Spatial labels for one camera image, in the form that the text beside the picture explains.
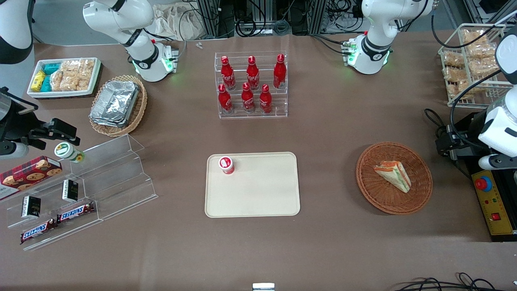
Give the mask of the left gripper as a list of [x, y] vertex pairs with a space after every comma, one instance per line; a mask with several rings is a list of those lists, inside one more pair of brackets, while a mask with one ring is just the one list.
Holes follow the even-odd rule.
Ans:
[[[517, 156], [517, 125], [515, 106], [495, 106], [491, 110], [475, 112], [468, 127], [468, 137], [509, 157]], [[455, 133], [443, 133], [436, 138], [438, 154], [450, 160], [469, 157], [469, 147]]]

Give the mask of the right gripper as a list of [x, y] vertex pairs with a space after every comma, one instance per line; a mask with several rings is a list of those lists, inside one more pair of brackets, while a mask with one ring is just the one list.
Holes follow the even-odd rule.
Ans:
[[[35, 114], [38, 105], [11, 94], [6, 87], [1, 88], [0, 93], [1, 142], [27, 138], [29, 145], [39, 150], [53, 147], [61, 142], [68, 142], [73, 146], [80, 145], [81, 138], [76, 136], [76, 127], [73, 125], [59, 118], [52, 118], [47, 123], [47, 129], [45, 123], [40, 121]], [[49, 131], [59, 137], [44, 138]]]

